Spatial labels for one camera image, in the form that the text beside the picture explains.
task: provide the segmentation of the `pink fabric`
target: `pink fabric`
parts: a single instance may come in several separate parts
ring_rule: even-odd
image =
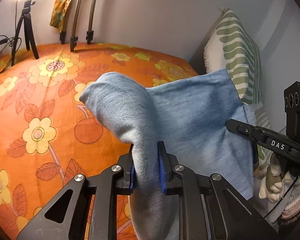
[[[298,214],[300,211],[300,201],[292,208],[289,210],[286,210],[282,213],[282,219],[289,219]]]

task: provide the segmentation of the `silver screw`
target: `silver screw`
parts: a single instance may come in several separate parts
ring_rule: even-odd
[[[119,165],[113,165],[113,166],[111,167],[111,170],[112,170],[112,171],[119,171],[119,170],[121,170],[121,167],[120,167]]]
[[[178,164],[178,165],[174,166],[174,169],[175,169],[176,171],[183,171],[185,168],[184,168],[184,166]]]
[[[84,179],[84,175],[82,175],[82,174],[77,174],[74,176],[75,181],[81,181],[83,179]]]
[[[215,173],[215,174],[212,175],[213,180],[221,180],[221,178],[222,178],[221,175],[218,174],[218,173]]]

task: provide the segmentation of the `light stand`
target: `light stand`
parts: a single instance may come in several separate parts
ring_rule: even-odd
[[[33,55],[35,59],[39,58],[37,47],[35,45],[34,41],[34,35],[33,35],[33,30],[32,30],[32,23],[31,23],[31,5],[34,5],[35,1],[32,2],[31,0],[26,0],[21,12],[20,19],[18,21],[18,25],[16,28],[16,33],[13,39],[13,46],[12,46],[12,52],[11,52],[11,66],[14,65],[14,59],[16,55],[16,49],[17,49],[17,40],[19,37],[20,29],[22,22],[24,20],[24,30],[25,30],[25,41],[26,41],[26,48],[27,50],[30,50],[30,44],[31,44],[31,49],[33,52]]]

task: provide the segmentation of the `orange floral bedsheet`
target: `orange floral bedsheet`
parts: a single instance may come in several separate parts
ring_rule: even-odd
[[[87,85],[112,71],[145,87],[197,75],[184,60],[159,52],[116,44],[76,49],[38,46],[39,60],[23,50],[0,75],[0,226],[12,240],[73,176],[99,174],[129,150],[79,101]],[[9,58],[0,59],[0,68]],[[136,239],[124,196],[117,233],[119,240]]]

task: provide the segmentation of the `denim garment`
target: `denim garment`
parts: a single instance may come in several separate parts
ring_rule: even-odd
[[[255,125],[226,69],[153,88],[119,73],[103,74],[80,97],[122,142],[133,143],[137,187],[130,197],[138,239],[178,239],[178,198],[160,190],[157,142],[195,173],[220,173],[246,199],[253,194],[251,143],[225,122]]]

